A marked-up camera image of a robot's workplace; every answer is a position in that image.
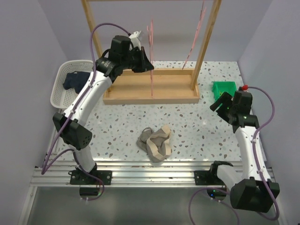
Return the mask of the navy blue underwear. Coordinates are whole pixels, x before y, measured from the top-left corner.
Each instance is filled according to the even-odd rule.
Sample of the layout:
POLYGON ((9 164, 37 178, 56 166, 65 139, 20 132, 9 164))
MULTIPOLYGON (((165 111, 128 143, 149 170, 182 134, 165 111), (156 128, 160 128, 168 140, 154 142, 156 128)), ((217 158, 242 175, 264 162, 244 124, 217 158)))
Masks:
POLYGON ((72 73, 67 73, 65 81, 63 83, 63 88, 65 90, 74 89, 76 94, 85 86, 88 81, 90 73, 83 71, 74 71, 72 73))

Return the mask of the pink wire hanger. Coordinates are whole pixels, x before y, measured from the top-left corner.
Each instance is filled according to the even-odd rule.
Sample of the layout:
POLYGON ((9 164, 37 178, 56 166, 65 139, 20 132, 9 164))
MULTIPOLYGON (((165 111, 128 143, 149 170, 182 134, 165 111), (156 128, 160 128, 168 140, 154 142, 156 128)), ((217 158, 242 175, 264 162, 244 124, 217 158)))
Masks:
POLYGON ((198 36, 199 36, 199 33, 200 33, 200 30, 201 30, 201 26, 202 26, 202 23, 203 23, 203 20, 204 20, 204 17, 205 17, 205 13, 206 13, 206 7, 204 6, 205 5, 205 0, 202 1, 202 7, 201 7, 201 11, 200 11, 200 16, 199 16, 199 21, 198 21, 198 24, 197 24, 197 27, 196 27, 196 31, 195 31, 195 35, 194 35, 194 40, 193 40, 193 43, 192 43, 192 46, 191 46, 191 49, 187 55, 187 58, 182 66, 182 70, 185 68, 191 54, 192 54, 192 51, 195 47, 195 44, 196 44, 196 41, 198 39, 198 36))

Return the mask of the grey beige underwear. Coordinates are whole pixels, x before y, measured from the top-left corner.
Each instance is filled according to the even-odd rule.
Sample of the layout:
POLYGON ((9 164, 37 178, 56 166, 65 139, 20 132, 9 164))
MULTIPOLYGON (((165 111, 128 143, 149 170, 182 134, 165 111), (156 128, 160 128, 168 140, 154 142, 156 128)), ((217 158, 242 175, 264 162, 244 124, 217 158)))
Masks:
POLYGON ((170 145, 171 130, 168 125, 162 126, 156 132, 146 127, 137 138, 137 146, 145 151, 152 163, 160 163, 172 154, 170 145))

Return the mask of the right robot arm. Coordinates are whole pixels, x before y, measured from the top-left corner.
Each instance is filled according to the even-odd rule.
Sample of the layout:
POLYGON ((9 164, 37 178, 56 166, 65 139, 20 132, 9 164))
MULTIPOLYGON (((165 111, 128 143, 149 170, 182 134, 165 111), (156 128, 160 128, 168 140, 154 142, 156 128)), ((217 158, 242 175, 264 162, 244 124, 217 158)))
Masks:
POLYGON ((240 147, 243 172, 239 176, 231 163, 214 161, 210 166, 209 179, 214 184, 223 182, 227 186, 234 209, 267 213, 275 205, 280 187, 271 180, 265 166, 259 121, 250 113, 252 101, 251 93, 237 90, 233 96, 224 92, 210 106, 232 126, 240 147))

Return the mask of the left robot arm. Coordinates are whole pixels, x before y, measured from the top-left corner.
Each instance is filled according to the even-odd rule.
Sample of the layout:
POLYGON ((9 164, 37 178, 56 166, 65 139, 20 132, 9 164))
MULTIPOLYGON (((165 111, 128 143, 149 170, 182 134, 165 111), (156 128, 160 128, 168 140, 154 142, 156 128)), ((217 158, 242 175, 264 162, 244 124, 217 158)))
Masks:
POLYGON ((141 46, 140 36, 139 31, 115 36, 110 49, 93 62, 93 71, 74 102, 63 113, 53 116, 58 134, 74 152, 77 166, 82 170, 81 179, 87 184, 98 177, 89 146, 92 132, 85 127, 91 111, 124 70, 143 73, 154 68, 141 46))

